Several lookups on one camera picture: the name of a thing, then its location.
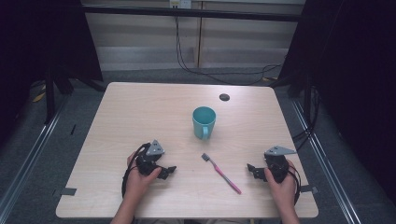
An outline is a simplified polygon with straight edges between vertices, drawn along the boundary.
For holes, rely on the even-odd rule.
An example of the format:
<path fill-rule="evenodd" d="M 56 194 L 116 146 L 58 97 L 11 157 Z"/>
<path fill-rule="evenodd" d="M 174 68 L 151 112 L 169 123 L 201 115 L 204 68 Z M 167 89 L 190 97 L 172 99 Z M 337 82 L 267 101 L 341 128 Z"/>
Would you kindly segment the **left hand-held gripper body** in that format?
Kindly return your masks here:
<path fill-rule="evenodd" d="M 164 149 L 157 140 L 141 146 L 135 159 L 141 175 L 150 175 L 157 167 L 157 160 L 164 154 Z"/>

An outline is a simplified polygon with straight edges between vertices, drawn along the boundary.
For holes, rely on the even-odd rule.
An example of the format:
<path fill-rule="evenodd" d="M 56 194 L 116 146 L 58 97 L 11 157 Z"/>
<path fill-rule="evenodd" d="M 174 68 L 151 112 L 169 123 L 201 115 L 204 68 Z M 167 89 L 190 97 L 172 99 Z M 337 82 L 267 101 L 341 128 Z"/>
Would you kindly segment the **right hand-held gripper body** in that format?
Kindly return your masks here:
<path fill-rule="evenodd" d="M 268 169 L 271 171 L 276 183 L 282 183 L 289 172 L 289 163 L 286 155 L 295 154 L 296 151 L 281 146 L 274 146 L 264 152 Z"/>

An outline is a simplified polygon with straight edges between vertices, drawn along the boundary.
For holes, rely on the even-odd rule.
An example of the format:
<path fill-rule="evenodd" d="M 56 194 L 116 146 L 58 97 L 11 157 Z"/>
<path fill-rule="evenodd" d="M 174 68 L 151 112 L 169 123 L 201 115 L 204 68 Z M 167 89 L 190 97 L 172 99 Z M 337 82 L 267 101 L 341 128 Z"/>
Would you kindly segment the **person's left hand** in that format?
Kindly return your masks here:
<path fill-rule="evenodd" d="M 149 185 L 158 177 L 161 168 L 156 168 L 150 175 L 142 175 L 135 167 L 134 151 L 128 158 L 128 177 L 123 198 L 130 201 L 140 201 L 149 189 Z"/>

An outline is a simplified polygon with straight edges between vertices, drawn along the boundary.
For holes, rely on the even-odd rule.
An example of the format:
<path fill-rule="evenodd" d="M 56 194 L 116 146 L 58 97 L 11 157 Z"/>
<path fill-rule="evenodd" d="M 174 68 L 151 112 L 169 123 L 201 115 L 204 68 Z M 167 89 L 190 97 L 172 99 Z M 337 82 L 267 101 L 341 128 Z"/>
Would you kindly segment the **person's right hand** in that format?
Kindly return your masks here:
<path fill-rule="evenodd" d="M 295 190 L 297 189 L 296 181 L 293 177 L 295 174 L 294 165 L 288 161 L 289 172 L 281 183 L 277 183 L 268 168 L 264 169 L 271 194 L 277 207 L 286 208 L 294 207 Z"/>

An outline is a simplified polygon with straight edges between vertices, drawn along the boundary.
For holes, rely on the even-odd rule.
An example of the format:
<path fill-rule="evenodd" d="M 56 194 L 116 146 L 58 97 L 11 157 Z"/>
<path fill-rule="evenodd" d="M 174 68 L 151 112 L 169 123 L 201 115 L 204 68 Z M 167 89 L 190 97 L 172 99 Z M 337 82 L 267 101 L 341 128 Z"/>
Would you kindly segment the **pink toothbrush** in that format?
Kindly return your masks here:
<path fill-rule="evenodd" d="M 237 194 L 239 194 L 239 195 L 242 194 L 242 190 L 241 190 L 240 188 L 238 188 L 238 187 L 235 185 L 235 183 L 234 183 L 232 180 L 230 180 L 230 179 L 226 176 L 226 174 L 224 174 L 224 173 L 221 171 L 221 169 L 216 165 L 216 163 L 215 163 L 206 153 L 203 153 L 201 157 L 202 157 L 202 159 L 203 159 L 204 161 L 209 161 L 209 162 L 212 164 L 214 170 L 225 180 L 225 182 L 226 182 Z"/>

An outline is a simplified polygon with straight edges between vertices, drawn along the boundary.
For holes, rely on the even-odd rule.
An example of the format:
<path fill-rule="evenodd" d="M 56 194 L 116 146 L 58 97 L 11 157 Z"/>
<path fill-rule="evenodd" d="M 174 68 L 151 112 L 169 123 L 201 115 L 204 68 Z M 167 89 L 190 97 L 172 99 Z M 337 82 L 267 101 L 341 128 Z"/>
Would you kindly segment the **black curtain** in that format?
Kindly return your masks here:
<path fill-rule="evenodd" d="M 396 0 L 305 0 L 280 76 L 314 85 L 396 204 Z"/>
<path fill-rule="evenodd" d="M 49 74 L 63 91 L 70 78 L 103 79 L 81 0 L 0 0 L 0 146 Z"/>

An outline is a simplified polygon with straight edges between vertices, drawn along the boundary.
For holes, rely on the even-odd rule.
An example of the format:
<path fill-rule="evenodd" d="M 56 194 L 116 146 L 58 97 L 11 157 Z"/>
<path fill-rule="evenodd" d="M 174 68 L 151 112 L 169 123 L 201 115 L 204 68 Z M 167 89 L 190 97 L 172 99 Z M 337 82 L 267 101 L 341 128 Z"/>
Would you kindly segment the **black horizontal bar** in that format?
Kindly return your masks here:
<path fill-rule="evenodd" d="M 236 12 L 206 9 L 164 8 L 164 7 L 124 7 L 83 4 L 81 6 L 88 13 L 144 15 L 144 16 L 170 16 L 209 19 L 230 19 L 250 21 L 287 21 L 298 22 L 304 17 L 293 14 L 272 14 L 258 12 Z"/>

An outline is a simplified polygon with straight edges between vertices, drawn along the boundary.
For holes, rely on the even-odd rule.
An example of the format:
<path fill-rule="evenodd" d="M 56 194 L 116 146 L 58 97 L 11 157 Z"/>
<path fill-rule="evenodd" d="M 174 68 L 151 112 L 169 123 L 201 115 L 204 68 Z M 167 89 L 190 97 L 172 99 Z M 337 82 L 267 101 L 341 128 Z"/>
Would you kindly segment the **metal floor rail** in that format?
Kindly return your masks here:
<path fill-rule="evenodd" d="M 347 223 L 362 224 L 355 206 L 353 205 L 352 201 L 350 201 L 347 192 L 345 191 L 336 172 L 334 171 L 322 144 L 318 140 L 317 135 L 313 131 L 308 130 L 308 122 L 304 118 L 303 107 L 297 101 L 293 101 L 292 105 L 302 127 L 304 128 L 304 131 L 307 133 L 307 140 L 313 148 L 313 151 L 318 159 L 318 163 L 327 178 L 330 188 L 332 189 L 332 193 L 334 194 L 334 197 L 338 202 Z"/>
<path fill-rule="evenodd" d="M 12 180 L 4 196 L 0 199 L 0 224 L 4 224 L 6 222 L 8 215 L 10 214 L 15 202 L 18 200 L 18 197 L 21 194 L 21 190 L 25 185 L 27 178 L 29 177 L 38 160 L 39 155 L 50 139 L 50 136 L 58 123 L 60 114 L 64 110 L 65 105 L 68 103 L 69 98 L 69 95 L 66 95 L 62 98 L 59 107 L 55 110 L 55 114 L 41 129 L 39 136 L 31 147 L 29 154 L 24 160 L 21 168 Z"/>

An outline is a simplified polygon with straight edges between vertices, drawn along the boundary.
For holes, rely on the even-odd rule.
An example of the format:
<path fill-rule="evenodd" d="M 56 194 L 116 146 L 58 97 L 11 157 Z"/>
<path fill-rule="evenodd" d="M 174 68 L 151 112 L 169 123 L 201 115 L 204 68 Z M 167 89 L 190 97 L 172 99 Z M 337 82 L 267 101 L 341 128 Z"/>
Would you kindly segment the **black stand post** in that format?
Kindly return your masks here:
<path fill-rule="evenodd" d="M 47 104 L 47 116 L 45 123 L 49 124 L 55 114 L 55 99 L 54 99 L 54 75 L 48 68 L 45 75 L 46 83 L 46 104 Z"/>

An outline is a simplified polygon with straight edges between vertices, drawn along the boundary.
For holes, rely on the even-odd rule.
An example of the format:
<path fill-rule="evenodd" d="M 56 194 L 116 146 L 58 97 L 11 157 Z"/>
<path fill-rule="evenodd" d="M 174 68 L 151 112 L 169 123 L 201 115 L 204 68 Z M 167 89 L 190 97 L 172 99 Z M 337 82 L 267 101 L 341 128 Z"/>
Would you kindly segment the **white wall socket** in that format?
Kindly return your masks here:
<path fill-rule="evenodd" d="M 169 0 L 170 8 L 191 9 L 191 0 Z"/>

